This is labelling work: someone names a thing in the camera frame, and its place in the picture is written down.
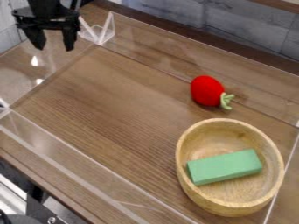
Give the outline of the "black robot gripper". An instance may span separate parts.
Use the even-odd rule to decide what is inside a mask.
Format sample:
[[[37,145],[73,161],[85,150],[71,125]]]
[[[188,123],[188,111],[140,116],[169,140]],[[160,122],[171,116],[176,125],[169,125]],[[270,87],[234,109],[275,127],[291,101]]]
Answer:
[[[73,50],[77,40],[77,32],[80,31],[80,14],[63,5],[59,5],[53,12],[47,8],[33,13],[33,8],[25,6],[12,11],[16,19],[16,26],[24,31],[27,38],[36,49],[41,50],[47,43],[47,38],[43,30],[61,31],[63,43],[65,50]]]

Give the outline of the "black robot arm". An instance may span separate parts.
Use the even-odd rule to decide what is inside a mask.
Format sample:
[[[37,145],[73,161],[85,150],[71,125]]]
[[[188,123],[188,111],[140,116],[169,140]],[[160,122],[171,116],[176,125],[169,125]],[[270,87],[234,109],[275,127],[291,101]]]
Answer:
[[[47,44],[44,31],[61,31],[65,51],[75,48],[80,31],[80,13],[61,4],[61,0],[27,0],[28,6],[12,10],[16,27],[23,30],[36,49]]]

